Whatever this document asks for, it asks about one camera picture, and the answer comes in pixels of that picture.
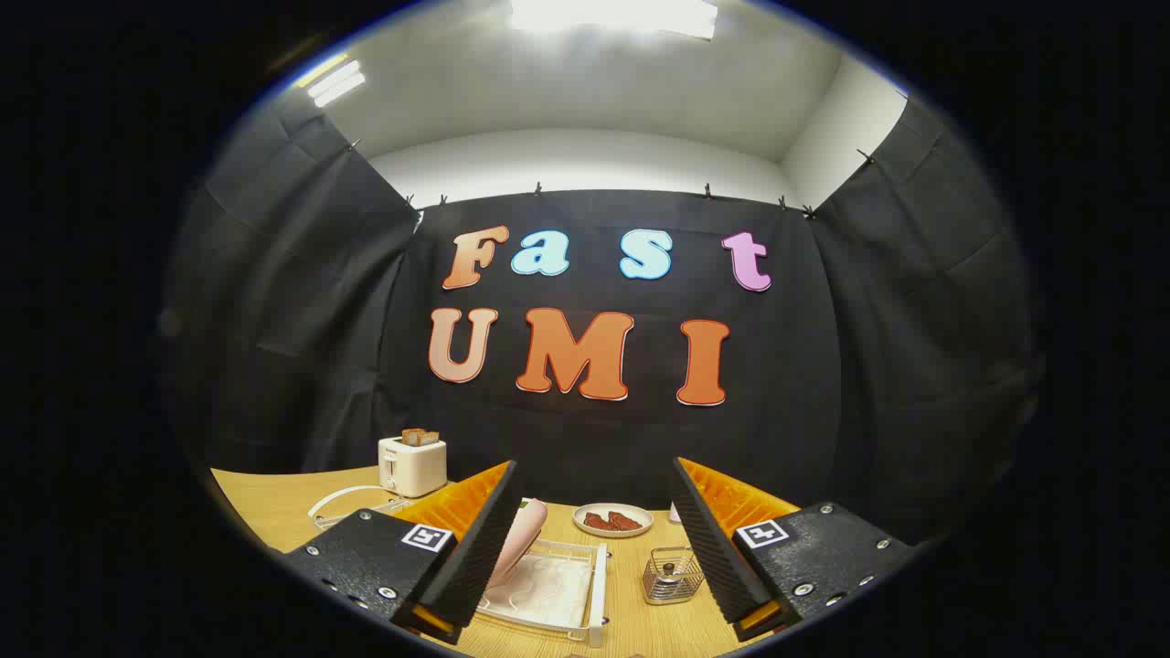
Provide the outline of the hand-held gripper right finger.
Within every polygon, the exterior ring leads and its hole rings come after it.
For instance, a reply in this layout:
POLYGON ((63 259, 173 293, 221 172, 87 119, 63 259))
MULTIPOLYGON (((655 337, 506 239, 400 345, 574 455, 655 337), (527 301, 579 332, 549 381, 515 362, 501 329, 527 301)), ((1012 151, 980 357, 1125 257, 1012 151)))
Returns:
POLYGON ((686 541, 737 640, 808 625, 918 556, 844 503, 798 507, 681 457, 672 468, 686 541))

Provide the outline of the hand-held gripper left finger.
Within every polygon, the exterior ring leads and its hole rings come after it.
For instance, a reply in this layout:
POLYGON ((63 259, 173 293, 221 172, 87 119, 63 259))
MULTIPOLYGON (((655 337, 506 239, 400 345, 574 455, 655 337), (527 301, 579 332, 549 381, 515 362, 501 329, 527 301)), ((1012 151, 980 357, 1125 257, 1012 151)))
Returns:
POLYGON ((521 508, 517 468, 505 460, 391 514, 355 510, 282 566, 377 625, 456 644, 521 508))

